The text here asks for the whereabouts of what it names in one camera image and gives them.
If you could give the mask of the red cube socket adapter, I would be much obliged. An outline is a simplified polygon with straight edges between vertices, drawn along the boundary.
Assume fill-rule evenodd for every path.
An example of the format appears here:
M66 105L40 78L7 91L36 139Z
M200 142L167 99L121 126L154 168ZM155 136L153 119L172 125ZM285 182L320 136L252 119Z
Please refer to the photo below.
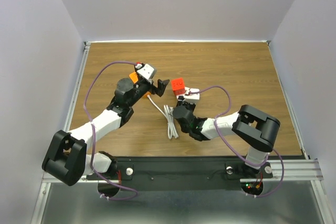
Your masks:
M174 95L182 95L185 93L185 84L183 78L173 79L171 81L172 91Z

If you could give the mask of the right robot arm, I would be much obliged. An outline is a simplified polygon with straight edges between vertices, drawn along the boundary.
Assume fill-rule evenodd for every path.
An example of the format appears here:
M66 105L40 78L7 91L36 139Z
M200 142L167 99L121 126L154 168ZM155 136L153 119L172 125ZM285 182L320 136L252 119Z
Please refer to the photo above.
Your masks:
M200 118L194 115L195 104L181 102L173 109L172 116L177 120L183 133L197 141L209 141L220 137L227 147L242 161L244 175L253 177L266 163L269 153L280 129L280 121L251 106L242 105L239 111L217 118ZM246 157L241 156L224 139L225 136L237 135L249 144Z

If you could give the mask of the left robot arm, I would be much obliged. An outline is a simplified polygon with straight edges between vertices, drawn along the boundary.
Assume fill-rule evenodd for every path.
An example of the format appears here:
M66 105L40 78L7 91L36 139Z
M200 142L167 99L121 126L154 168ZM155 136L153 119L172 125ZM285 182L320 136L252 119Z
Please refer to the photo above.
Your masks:
M104 178L116 175L115 159L105 152L87 154L98 140L123 127L134 113L133 106L147 93L162 96L168 80L153 81L129 77L118 81L110 104L96 118L69 132L59 130L52 137L42 163L42 169L68 186L74 185L84 175L99 172Z

